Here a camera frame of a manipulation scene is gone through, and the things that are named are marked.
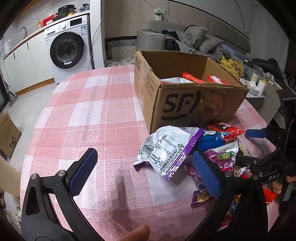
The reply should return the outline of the person's right hand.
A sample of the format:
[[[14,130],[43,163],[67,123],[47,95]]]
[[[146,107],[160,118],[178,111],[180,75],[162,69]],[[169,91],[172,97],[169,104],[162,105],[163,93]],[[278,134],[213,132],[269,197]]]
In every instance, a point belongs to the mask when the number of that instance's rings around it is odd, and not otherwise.
[[[293,176],[293,177],[287,176],[286,177],[286,181],[288,183],[294,182],[295,180],[296,180],[296,176]],[[273,192],[274,193],[276,193],[276,194],[281,193],[281,189],[282,189],[282,183],[281,182],[279,182],[279,181],[272,182],[272,187],[273,187]]]

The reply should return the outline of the person's left hand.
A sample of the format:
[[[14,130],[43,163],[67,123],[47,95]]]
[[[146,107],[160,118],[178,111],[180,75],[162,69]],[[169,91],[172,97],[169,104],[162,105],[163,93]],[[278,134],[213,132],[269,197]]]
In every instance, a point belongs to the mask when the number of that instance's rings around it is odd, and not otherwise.
[[[150,231],[149,226],[141,225],[123,236],[120,241],[147,241],[149,239]]]

